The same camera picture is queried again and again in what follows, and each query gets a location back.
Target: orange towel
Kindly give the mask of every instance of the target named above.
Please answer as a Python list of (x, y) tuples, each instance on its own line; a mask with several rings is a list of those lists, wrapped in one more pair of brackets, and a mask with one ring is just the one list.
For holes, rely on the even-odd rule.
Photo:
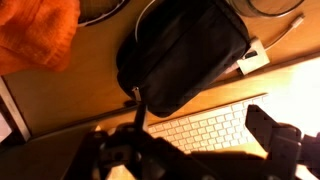
[(0, 75), (65, 69), (79, 14), (79, 0), (0, 0)]

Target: zipper pull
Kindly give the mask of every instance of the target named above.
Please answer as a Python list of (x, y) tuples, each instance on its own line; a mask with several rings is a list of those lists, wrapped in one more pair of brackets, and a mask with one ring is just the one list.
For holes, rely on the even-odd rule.
[(133, 93), (134, 93), (134, 96), (136, 97), (136, 101), (141, 102), (141, 96), (140, 96), (139, 87), (134, 86), (134, 87), (132, 88), (132, 91), (133, 91)]

